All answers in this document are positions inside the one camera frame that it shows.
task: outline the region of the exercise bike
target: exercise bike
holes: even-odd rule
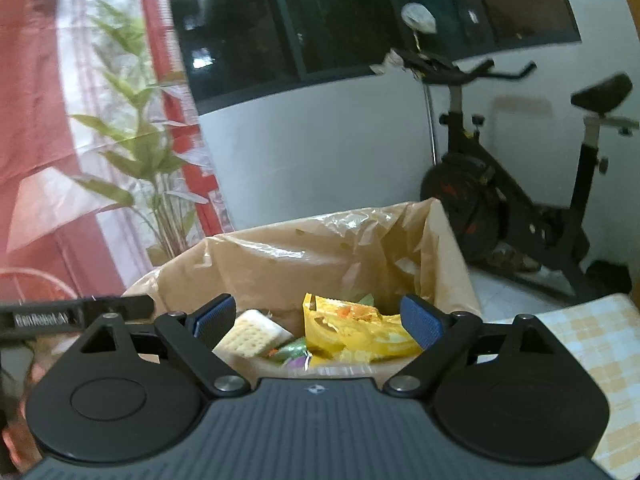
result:
[[[626,267],[621,269],[606,262],[595,262],[587,272],[580,267],[590,248],[582,220],[594,172],[599,168],[600,173],[605,174],[609,164],[606,158],[598,158],[600,129],[603,126],[616,128],[621,136],[629,137],[633,130],[640,128],[637,121],[607,116],[631,93],[633,85],[628,75],[617,74],[572,95],[573,105],[591,113],[584,118],[585,135],[571,205],[555,207],[533,202],[482,147],[479,137],[484,117],[473,116],[472,122],[476,127],[473,133],[466,131],[463,125],[463,86],[478,78],[521,80],[536,70],[535,63],[530,63],[519,74],[507,74],[493,72],[494,62],[486,60],[466,73],[442,56],[425,51],[420,54],[396,52],[404,60],[405,67],[411,68],[423,84],[449,87],[450,109],[440,117],[440,124],[449,130],[449,151],[427,172],[420,198],[435,197],[442,202],[466,261],[484,262],[498,242],[503,241],[538,264],[561,271],[574,290],[574,296],[567,298],[508,270],[488,268],[482,263],[480,267],[570,303],[583,303],[614,292],[628,292],[630,278]],[[593,279],[603,271],[609,275],[608,283]],[[612,285],[616,281],[623,285]]]

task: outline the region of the yellow checkered tablecloth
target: yellow checkered tablecloth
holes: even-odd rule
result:
[[[638,308],[620,294],[538,318],[580,361],[609,401],[609,425],[593,459],[614,478],[635,479],[640,474]]]

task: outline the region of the trash bin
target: trash bin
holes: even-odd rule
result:
[[[302,302],[310,292],[358,301],[372,294],[381,314],[417,294],[443,312],[481,315],[462,254],[438,200],[357,209],[206,238],[148,273],[126,294],[149,294],[156,315],[193,312],[227,292],[238,312],[270,314],[304,335]],[[385,381],[411,358],[370,365],[292,370],[261,359],[216,353],[253,384],[260,377],[371,376]]]

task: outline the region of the black bracket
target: black bracket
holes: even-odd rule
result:
[[[154,312],[154,300],[144,294],[47,303],[0,304],[0,341],[82,332],[108,312],[120,314],[125,321],[148,319]]]

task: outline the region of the floor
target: floor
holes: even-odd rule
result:
[[[470,269],[470,275],[485,321],[513,319],[517,314],[542,314],[566,306],[481,270]]]

